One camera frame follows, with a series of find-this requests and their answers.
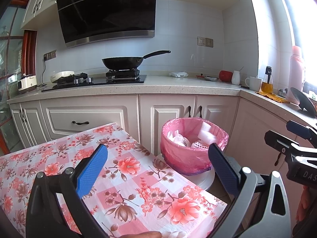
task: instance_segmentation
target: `hand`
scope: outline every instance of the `hand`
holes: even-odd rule
[[[303,188],[304,190],[303,190],[301,200],[299,202],[297,213],[296,213],[296,220],[298,221],[304,220],[307,213],[308,206],[310,204],[309,187],[304,186]]]
[[[146,232],[142,234],[126,234],[120,238],[162,238],[160,232]]]

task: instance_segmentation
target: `white vase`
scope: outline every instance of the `white vase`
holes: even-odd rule
[[[233,85],[240,85],[240,72],[239,71],[233,71],[231,83]]]

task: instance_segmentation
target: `blue gripper pad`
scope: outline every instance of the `blue gripper pad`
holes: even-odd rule
[[[88,164],[77,178],[76,192],[80,198],[87,195],[108,159],[108,149],[100,144],[90,156]]]
[[[308,128],[294,121],[288,121],[286,124],[286,129],[305,140],[310,140],[312,137]]]
[[[230,158],[232,161],[227,160],[215,143],[209,146],[208,157],[227,193],[237,197],[240,193],[238,168],[241,167],[233,158]]]

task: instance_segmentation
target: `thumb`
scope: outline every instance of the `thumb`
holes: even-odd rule
[[[126,234],[120,238],[162,238],[160,232],[146,232],[142,234]]]

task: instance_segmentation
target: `yellow cloth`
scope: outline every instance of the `yellow cloth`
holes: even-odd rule
[[[272,99],[276,102],[279,102],[279,103],[290,103],[289,101],[287,101],[286,99],[282,98],[282,97],[278,97],[277,95],[275,94],[269,94],[269,93],[265,93],[265,92],[262,92],[262,91],[259,91],[259,92],[256,92],[257,94],[261,95],[261,96],[265,96],[269,99]]]

